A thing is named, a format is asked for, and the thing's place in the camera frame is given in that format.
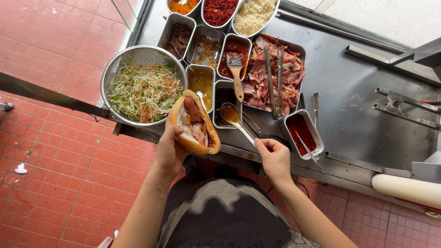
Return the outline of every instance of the person's left hand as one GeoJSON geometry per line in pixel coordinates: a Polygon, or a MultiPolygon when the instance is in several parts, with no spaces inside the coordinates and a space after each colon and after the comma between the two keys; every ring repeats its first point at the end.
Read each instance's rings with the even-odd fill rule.
{"type": "Polygon", "coordinates": [[[152,164],[152,169],[169,182],[175,179],[182,168],[182,162],[190,154],[175,141],[175,136],[179,136],[183,132],[183,129],[171,125],[170,119],[167,117],[165,131],[156,148],[156,158],[152,164]]]}

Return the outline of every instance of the hand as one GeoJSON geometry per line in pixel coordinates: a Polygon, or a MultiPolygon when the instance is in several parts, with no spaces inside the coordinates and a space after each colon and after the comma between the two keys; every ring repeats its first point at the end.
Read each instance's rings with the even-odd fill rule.
{"type": "Polygon", "coordinates": [[[165,122],[165,131],[159,139],[156,148],[156,157],[152,164],[152,170],[165,180],[172,182],[182,168],[182,162],[190,154],[178,142],[175,136],[184,132],[183,129],[170,124],[170,119],[165,122]]]}
{"type": "Polygon", "coordinates": [[[273,184],[292,181],[290,153],[286,146],[274,139],[254,139],[254,144],[262,157],[263,169],[273,184]]]}

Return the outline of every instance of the paper scrap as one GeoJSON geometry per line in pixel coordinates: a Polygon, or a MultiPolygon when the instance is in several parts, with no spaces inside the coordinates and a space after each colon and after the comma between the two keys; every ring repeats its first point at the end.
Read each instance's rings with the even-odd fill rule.
{"type": "Polygon", "coordinates": [[[21,164],[19,164],[19,165],[17,166],[17,168],[15,169],[15,172],[16,172],[16,173],[20,173],[20,174],[26,173],[27,170],[25,169],[25,163],[21,163],[21,164]]]}

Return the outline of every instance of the rice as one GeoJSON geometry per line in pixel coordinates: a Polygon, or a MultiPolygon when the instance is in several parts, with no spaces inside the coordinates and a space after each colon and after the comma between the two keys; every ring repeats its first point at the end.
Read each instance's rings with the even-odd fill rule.
{"type": "Polygon", "coordinates": [[[274,13],[277,0],[246,0],[233,20],[236,32],[249,36],[261,29],[274,13]]]}

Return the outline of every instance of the stainless steel colander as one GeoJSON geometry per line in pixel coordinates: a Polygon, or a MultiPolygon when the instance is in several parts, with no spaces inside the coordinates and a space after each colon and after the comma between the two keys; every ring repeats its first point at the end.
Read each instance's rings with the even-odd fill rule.
{"type": "Polygon", "coordinates": [[[167,64],[174,67],[178,74],[178,78],[181,80],[183,88],[186,90],[188,89],[188,80],[185,74],[184,67],[171,53],[162,48],[151,45],[138,45],[129,47],[116,54],[112,58],[112,60],[110,60],[107,67],[104,69],[104,73],[101,78],[101,95],[103,97],[104,103],[109,108],[112,115],[115,115],[129,125],[137,127],[154,126],[164,123],[165,118],[150,123],[139,123],[138,121],[132,121],[126,115],[120,115],[112,108],[110,108],[110,102],[108,100],[109,96],[112,95],[112,92],[110,90],[110,82],[112,81],[112,79],[115,78],[115,74],[118,69],[125,65],[128,65],[129,61],[132,64],[136,63],[139,65],[167,64]]]}

